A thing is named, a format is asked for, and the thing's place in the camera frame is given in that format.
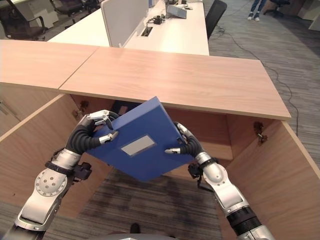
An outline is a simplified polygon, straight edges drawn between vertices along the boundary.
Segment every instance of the black cable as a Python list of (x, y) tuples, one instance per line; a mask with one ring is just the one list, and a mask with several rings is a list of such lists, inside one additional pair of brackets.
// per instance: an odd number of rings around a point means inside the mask
[(146, 24), (145, 24), (145, 33), (141, 35), (142, 37), (148, 36), (148, 34), (149, 34), (148, 24), (153, 24), (153, 23), (154, 23), (154, 18), (150, 18), (150, 19), (146, 22)]
[(209, 40), (216, 40), (216, 39), (218, 39), (218, 38), (220, 38), (221, 36), (223, 36), (224, 34), (225, 34), (225, 31), (226, 31), (226, 29), (224, 28), (224, 27), (222, 27), (222, 26), (219, 26), (219, 25), (217, 25), (216, 26), (217, 28), (218, 28), (218, 31), (217, 32), (215, 32), (215, 33), (213, 33), (211, 36), (214, 36), (214, 35), (216, 35), (216, 34), (219, 34), (219, 36), (217, 36), (217, 37), (215, 37), (215, 38), (209, 38)]
[(256, 59), (258, 59), (265, 68), (268, 68), (268, 69), (270, 69), (271, 71), (273, 71), (274, 73), (276, 73), (276, 81), (278, 81), (279, 83), (281, 83), (282, 85), (284, 85), (284, 86), (289, 90), (289, 92), (290, 92), (290, 97), (289, 97), (289, 99), (288, 99), (288, 102), (289, 102), (289, 103), (291, 104), (291, 106), (293, 106), (293, 107), (295, 108), (295, 110), (296, 110), (296, 131), (295, 131), (295, 134), (296, 134), (296, 136), (298, 137), (299, 110), (298, 110), (298, 108), (291, 102), (291, 99), (292, 99), (292, 97), (293, 97), (293, 92), (292, 92), (291, 88), (290, 88), (285, 82), (279, 80), (279, 73), (278, 73), (275, 69), (273, 69), (273, 68), (269, 67), (268, 65), (266, 65), (266, 64), (265, 64), (263, 61), (261, 61), (260, 58), (257, 57), (257, 55), (255, 55), (252, 51), (250, 51), (250, 50), (248, 50), (248, 49), (245, 49), (244, 47), (242, 47), (241, 45), (239, 45), (239, 44), (237, 43), (237, 41), (234, 39), (234, 37), (233, 37), (230, 33), (228, 33), (228, 32), (223, 32), (223, 33), (226, 33), (227, 35), (229, 35), (229, 36), (232, 38), (233, 42), (234, 42), (240, 49), (242, 49), (242, 50), (250, 53), (250, 54), (251, 54), (252, 56), (254, 56)]
[(248, 3), (250, 3), (250, 2), (251, 2), (251, 0), (247, 1), (247, 2), (245, 3), (245, 5), (243, 5), (242, 7), (240, 7), (238, 10), (234, 11), (233, 13), (231, 13), (231, 14), (229, 14), (229, 15), (222, 16), (222, 18), (223, 18), (223, 17), (230, 17), (230, 16), (234, 15), (235, 13), (237, 13), (237, 12), (239, 12), (241, 9), (243, 9), (243, 8), (244, 8)]

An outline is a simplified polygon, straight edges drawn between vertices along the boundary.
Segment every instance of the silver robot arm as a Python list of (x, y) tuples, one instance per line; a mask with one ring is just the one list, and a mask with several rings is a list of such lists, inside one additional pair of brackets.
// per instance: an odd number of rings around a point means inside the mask
[(239, 189), (230, 182), (226, 169), (202, 148), (200, 142), (186, 127), (178, 122), (174, 124), (185, 138), (186, 145), (170, 148), (165, 152), (168, 154), (189, 154), (195, 158), (197, 163), (189, 165), (189, 173), (193, 178), (199, 178), (198, 186), (200, 186), (202, 176), (210, 185), (217, 203), (237, 235), (236, 239), (275, 240), (268, 228), (260, 223)]
[(113, 131), (105, 136), (92, 137), (96, 126), (107, 125), (113, 130), (111, 120), (118, 115), (101, 110), (85, 115), (70, 134), (65, 148), (53, 154), (46, 169), (34, 182), (32, 195), (22, 207), (14, 226), (3, 240), (41, 240), (50, 227), (62, 202), (74, 182), (86, 180), (91, 174), (91, 165), (79, 165), (84, 152), (112, 141), (117, 135)]

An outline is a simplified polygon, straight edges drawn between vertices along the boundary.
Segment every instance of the office chair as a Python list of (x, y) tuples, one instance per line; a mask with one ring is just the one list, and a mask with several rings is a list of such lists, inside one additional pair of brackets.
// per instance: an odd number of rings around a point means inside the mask
[(88, 15), (100, 8), (99, 0), (86, 0), (84, 8), (88, 11)]
[(283, 7), (284, 5), (289, 5), (290, 4), (289, 0), (270, 0), (270, 2), (276, 4), (275, 9), (268, 9), (263, 13), (263, 15), (266, 15), (267, 13), (274, 13), (274, 17), (276, 17), (278, 15), (283, 17), (284, 14), (282, 12), (278, 11), (278, 9)]
[(210, 7), (210, 10), (205, 17), (206, 36), (208, 40), (227, 7), (228, 5), (220, 0), (215, 0)]
[(56, 5), (55, 0), (50, 0), (50, 3), (57, 13), (68, 15), (68, 17), (71, 17), (73, 24), (75, 24), (76, 21), (73, 18), (73, 14), (81, 12), (84, 9), (83, 2), (81, 0), (59, 0), (59, 2), (61, 4), (60, 6)]
[[(7, 3), (0, 8), (0, 21), (8, 39), (38, 40), (39, 36), (46, 32), (47, 28), (41, 16), (27, 20), (11, 0), (0, 0), (0, 2)], [(41, 26), (30, 26), (36, 19), (40, 20)]]

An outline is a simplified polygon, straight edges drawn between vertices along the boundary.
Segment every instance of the wood panel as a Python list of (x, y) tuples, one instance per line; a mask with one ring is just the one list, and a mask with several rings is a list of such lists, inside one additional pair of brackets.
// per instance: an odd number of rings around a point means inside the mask
[(20, 121), (10, 114), (0, 103), (0, 136), (18, 124)]
[(226, 115), (166, 107), (173, 121), (183, 124), (213, 157), (232, 160)]
[(0, 81), (57, 89), (98, 48), (45, 41), (0, 40)]
[(254, 123), (260, 122), (264, 130), (273, 122), (272, 119), (227, 114), (227, 125), (233, 158), (236, 158), (253, 141), (258, 144)]
[(167, 107), (289, 119), (258, 60), (100, 47), (61, 92)]
[[(0, 137), (0, 201), (22, 206), (31, 195), (37, 174), (52, 154), (66, 144), (77, 121), (72, 111), (77, 106), (69, 95), (60, 94)], [(86, 156), (94, 174), (77, 183), (63, 199), (60, 214), (76, 217), (109, 167)]]
[[(320, 170), (287, 122), (275, 121), (262, 146), (252, 142), (227, 167), (230, 180), (247, 198), (275, 239), (320, 238)], [(225, 240), (234, 240), (221, 221)]]
[(0, 83), (0, 100), (5, 102), (12, 110), (12, 114), (20, 121), (52, 100), (58, 94), (58, 91)]

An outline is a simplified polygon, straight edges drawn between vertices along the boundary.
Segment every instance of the blue binder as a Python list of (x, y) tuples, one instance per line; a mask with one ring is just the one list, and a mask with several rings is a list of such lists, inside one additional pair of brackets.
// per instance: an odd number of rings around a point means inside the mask
[[(179, 146), (182, 137), (157, 97), (115, 119), (112, 126), (119, 135), (88, 153), (138, 180), (154, 179), (193, 160), (189, 155), (165, 153)], [(104, 126), (94, 136), (110, 132)]]

